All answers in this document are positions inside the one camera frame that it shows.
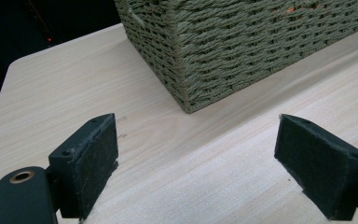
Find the dark background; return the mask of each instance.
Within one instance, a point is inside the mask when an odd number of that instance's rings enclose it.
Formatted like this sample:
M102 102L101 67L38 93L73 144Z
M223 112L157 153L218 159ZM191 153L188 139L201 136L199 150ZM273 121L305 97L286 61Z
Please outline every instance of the dark background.
M0 90L15 60L117 23L113 0L0 0Z

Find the black clamp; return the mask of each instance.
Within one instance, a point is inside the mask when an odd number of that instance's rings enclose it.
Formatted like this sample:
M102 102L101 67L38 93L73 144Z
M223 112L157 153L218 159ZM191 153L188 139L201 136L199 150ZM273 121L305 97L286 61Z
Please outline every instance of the black clamp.
M275 158L331 220L358 207L358 148L306 119L281 115Z
M115 115L89 120L49 156L50 166L26 167L0 180L0 223L86 219L117 169Z

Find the table surface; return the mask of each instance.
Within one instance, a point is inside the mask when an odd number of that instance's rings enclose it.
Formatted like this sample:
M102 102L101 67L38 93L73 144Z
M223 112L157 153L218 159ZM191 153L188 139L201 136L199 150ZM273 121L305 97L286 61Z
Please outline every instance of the table surface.
M194 114L121 24L21 58L0 94L0 178L48 167L51 151L107 113L119 167L85 223L328 223L273 157L279 115L358 147L358 33Z

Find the black felt pad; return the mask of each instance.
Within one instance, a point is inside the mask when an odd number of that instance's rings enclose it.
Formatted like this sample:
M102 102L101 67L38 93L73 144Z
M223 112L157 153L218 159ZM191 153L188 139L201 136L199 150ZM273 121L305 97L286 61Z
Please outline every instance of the black felt pad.
M48 157L62 182L62 217L87 218L117 168L115 115L89 120Z
M327 218L352 219L357 148L308 120L281 115L275 158Z

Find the basket weave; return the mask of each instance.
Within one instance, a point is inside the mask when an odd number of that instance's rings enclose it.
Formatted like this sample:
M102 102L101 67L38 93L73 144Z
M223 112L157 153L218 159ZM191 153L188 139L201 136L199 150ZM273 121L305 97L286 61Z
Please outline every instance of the basket weave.
M134 47L187 113L358 31L358 0L116 0Z

